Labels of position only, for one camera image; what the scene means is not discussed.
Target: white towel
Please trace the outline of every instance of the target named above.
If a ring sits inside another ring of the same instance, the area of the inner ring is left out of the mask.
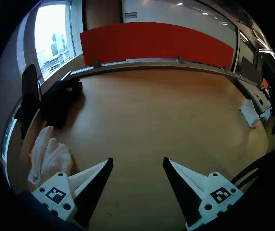
[[[250,128],[254,128],[256,122],[259,120],[259,115],[255,111],[253,102],[250,99],[244,101],[244,103],[240,107],[240,111],[244,115]]]
[[[72,167],[71,153],[67,145],[52,138],[53,127],[42,129],[30,154],[32,169],[28,181],[35,187],[43,184],[57,172],[69,175]]]

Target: skyscraper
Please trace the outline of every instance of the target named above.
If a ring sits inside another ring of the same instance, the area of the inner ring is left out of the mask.
[[[44,52],[40,51],[39,53],[37,53],[37,58],[38,58],[39,66],[41,68],[44,65],[44,63],[47,61],[45,59]]]
[[[53,56],[58,54],[56,42],[53,42],[53,44],[51,45],[51,49],[52,49]]]
[[[55,39],[58,53],[66,49],[63,34],[54,34],[52,39]]]

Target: ceiling light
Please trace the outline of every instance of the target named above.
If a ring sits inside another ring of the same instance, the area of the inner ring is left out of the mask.
[[[259,52],[275,55],[275,53],[272,50],[267,50],[267,49],[259,49]]]
[[[273,59],[275,60],[275,55],[274,54],[271,54],[271,55],[272,55]]]
[[[242,35],[242,37],[248,42],[248,39],[245,37],[245,35],[242,32],[240,32],[240,35]]]
[[[263,42],[261,41],[261,39],[257,38],[257,40],[267,49],[269,49],[269,47]]]

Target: sky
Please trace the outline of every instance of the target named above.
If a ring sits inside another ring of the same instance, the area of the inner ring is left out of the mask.
[[[53,34],[63,34],[67,44],[65,8],[65,5],[51,5],[38,9],[35,23],[35,47],[37,53],[44,52],[46,59],[52,56]]]

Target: red divider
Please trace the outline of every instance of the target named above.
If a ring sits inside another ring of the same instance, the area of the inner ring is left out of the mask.
[[[233,48],[186,27],[156,22],[132,22],[98,27],[81,33],[86,65],[125,59],[166,58],[224,65],[231,69]]]

